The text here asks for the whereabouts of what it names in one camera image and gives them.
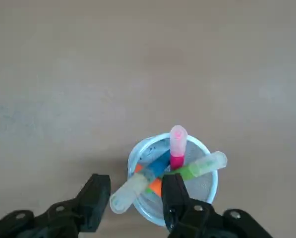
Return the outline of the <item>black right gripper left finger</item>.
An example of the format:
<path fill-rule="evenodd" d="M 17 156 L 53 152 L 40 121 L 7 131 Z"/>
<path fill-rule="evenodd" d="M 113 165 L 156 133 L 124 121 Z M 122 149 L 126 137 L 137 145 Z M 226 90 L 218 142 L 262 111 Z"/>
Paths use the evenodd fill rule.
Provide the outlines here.
<path fill-rule="evenodd" d="M 0 238 L 76 238 L 94 233 L 111 194 L 108 175 L 92 174 L 73 199 L 50 206 L 35 216 L 30 210 L 15 210 L 0 219 Z"/>

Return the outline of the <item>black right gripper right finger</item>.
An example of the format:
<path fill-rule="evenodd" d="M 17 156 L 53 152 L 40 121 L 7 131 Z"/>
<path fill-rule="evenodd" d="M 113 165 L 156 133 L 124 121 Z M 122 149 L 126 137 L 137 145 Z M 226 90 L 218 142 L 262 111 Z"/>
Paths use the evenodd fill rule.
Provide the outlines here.
<path fill-rule="evenodd" d="M 181 175 L 165 175 L 161 187 L 163 215 L 170 238 L 270 238 L 240 209 L 215 212 L 210 203 L 189 197 Z"/>

